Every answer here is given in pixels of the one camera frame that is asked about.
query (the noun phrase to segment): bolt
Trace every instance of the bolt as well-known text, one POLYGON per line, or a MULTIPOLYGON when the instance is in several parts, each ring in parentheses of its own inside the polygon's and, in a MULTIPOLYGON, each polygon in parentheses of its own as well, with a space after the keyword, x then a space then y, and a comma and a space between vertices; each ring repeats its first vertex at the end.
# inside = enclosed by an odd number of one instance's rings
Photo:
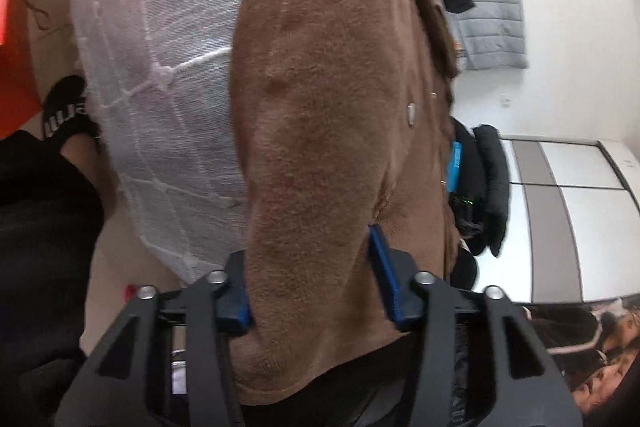
POLYGON ((431 272, 418 272, 415 274, 414 279, 418 284, 433 284, 436 282, 437 277, 431 272))
POLYGON ((207 282, 209 282, 209 284, 222 284, 226 282, 226 273, 222 270, 213 270, 213 272, 207 275, 207 282))
POLYGON ((484 294, 495 301, 504 297, 504 291, 499 286, 487 286, 484 289, 484 294))
POLYGON ((138 290, 138 299, 151 299, 156 296, 158 290, 155 286, 142 286, 138 290))

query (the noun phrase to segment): white wall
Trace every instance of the white wall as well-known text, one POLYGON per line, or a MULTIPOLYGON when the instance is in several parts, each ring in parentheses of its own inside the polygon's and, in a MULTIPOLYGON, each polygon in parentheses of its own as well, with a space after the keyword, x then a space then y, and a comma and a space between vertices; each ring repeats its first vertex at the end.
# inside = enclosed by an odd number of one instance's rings
POLYGON ((523 3, 529 69, 463 73, 455 117, 508 134, 623 140, 640 157, 640 0, 523 3))

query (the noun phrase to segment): black sock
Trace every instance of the black sock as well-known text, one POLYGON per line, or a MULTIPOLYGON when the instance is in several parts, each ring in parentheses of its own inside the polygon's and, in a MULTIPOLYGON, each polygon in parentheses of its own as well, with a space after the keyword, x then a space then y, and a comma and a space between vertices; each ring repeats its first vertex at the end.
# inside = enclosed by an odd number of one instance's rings
POLYGON ((42 104, 44 142, 57 152, 76 134, 87 134, 96 139, 98 145, 99 127, 84 108, 85 87, 81 76, 66 76, 53 86, 42 104))

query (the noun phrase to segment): white sheer fabric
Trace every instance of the white sheer fabric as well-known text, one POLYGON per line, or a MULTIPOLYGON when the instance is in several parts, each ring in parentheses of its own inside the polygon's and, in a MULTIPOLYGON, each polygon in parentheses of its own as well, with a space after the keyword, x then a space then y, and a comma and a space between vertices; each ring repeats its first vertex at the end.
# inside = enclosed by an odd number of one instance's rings
POLYGON ((229 121, 241 0, 71 0, 97 118, 138 235, 189 282, 242 248, 229 121))

